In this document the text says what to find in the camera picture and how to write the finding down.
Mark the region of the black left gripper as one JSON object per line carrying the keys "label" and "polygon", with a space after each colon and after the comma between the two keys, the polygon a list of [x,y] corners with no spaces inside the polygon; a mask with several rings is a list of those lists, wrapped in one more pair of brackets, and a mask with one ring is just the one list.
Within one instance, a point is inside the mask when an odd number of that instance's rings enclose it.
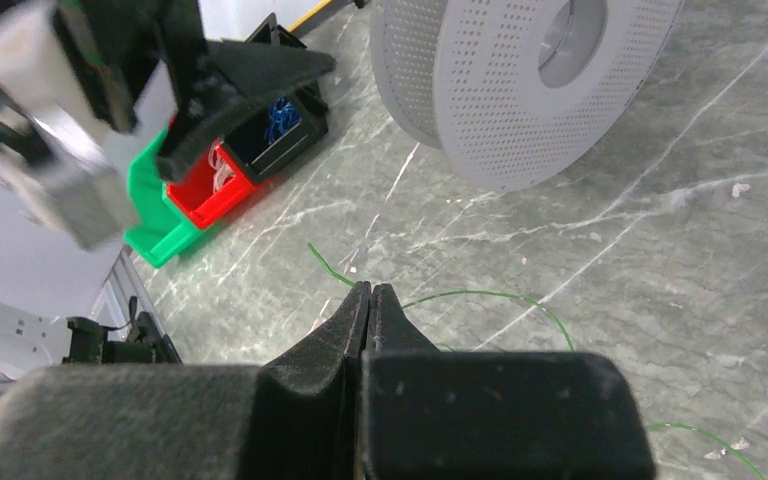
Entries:
{"label": "black left gripper", "polygon": [[332,72],[329,54],[277,44],[205,40],[188,1],[57,1],[54,26],[96,118],[118,133],[137,127],[136,103],[158,63],[177,112],[155,159],[180,183],[220,137],[280,96]]}

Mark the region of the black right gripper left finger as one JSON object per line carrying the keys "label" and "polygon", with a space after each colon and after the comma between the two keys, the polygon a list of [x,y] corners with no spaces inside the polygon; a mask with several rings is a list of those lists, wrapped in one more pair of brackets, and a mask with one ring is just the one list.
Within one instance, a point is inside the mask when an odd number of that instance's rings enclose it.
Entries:
{"label": "black right gripper left finger", "polygon": [[358,479],[371,287],[263,366],[64,365],[0,399],[0,479]]}

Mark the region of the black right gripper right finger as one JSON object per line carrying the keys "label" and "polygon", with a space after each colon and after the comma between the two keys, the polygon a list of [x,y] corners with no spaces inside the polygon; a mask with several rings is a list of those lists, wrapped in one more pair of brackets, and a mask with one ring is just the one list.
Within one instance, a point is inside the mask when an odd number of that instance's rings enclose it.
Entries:
{"label": "black right gripper right finger", "polygon": [[631,388],[592,352],[447,352],[372,293],[362,355],[370,479],[652,479]]}

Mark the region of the white perforated filament spool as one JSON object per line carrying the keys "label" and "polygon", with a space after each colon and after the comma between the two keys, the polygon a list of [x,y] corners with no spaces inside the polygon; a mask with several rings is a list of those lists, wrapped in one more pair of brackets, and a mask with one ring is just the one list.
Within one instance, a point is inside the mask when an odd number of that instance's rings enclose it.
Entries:
{"label": "white perforated filament spool", "polygon": [[633,101],[679,1],[377,1],[381,99],[474,185],[516,191],[590,150]]}

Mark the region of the black storage bin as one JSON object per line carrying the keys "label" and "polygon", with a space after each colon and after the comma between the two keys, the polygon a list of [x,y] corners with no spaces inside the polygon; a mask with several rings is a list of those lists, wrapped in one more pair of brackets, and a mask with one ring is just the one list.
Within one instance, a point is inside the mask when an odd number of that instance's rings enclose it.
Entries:
{"label": "black storage bin", "polygon": [[329,131],[319,82],[268,104],[221,141],[236,165],[255,184],[289,166]]}

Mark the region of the red storage bin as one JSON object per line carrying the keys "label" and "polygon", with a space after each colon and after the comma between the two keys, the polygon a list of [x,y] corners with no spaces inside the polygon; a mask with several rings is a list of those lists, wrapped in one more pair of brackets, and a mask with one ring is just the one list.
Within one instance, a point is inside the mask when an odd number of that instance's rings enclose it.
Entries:
{"label": "red storage bin", "polygon": [[163,200],[200,230],[206,230],[250,197],[258,186],[215,141],[179,184],[167,184]]}

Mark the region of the green storage bin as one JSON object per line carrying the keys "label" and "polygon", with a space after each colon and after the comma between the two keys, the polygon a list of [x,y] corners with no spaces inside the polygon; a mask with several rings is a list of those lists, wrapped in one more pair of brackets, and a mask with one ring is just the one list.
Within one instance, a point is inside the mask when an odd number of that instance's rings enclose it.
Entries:
{"label": "green storage bin", "polygon": [[193,247],[206,233],[196,227],[166,198],[166,184],[159,178],[155,158],[166,138],[161,130],[131,162],[127,192],[139,221],[127,230],[125,243],[154,268]]}

